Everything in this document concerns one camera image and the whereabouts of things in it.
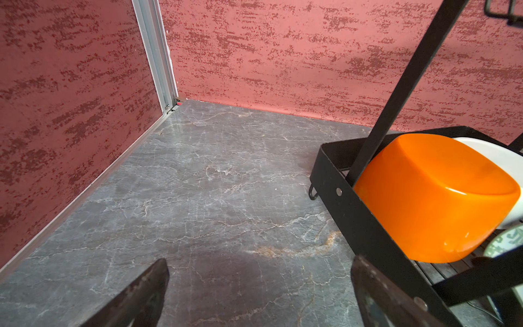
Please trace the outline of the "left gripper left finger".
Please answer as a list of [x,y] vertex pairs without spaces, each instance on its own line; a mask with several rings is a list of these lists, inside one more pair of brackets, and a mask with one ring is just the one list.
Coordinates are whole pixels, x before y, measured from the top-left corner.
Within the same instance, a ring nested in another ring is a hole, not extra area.
[[170,279],[166,259],[147,268],[83,326],[156,326]]

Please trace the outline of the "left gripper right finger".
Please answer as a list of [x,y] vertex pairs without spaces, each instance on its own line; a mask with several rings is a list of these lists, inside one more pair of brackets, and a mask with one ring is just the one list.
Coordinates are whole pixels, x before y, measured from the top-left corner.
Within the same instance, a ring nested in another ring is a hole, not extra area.
[[354,258],[351,282],[365,326],[442,326],[362,256]]

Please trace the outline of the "orange bowl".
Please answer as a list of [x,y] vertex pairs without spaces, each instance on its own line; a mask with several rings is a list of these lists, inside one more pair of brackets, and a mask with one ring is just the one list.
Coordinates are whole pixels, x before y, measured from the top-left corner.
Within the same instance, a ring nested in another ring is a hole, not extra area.
[[437,264],[468,256],[521,194],[494,162],[435,134],[396,137],[368,164],[354,191],[409,259]]

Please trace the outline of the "green white patterned bowl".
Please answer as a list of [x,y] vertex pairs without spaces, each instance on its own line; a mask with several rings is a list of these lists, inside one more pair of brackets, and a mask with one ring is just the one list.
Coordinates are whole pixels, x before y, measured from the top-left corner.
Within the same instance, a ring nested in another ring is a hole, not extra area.
[[[484,256],[495,258],[522,246],[522,223],[512,226],[496,236],[487,246]],[[517,277],[522,277],[522,268],[515,268]],[[512,288],[522,307],[522,283]]]

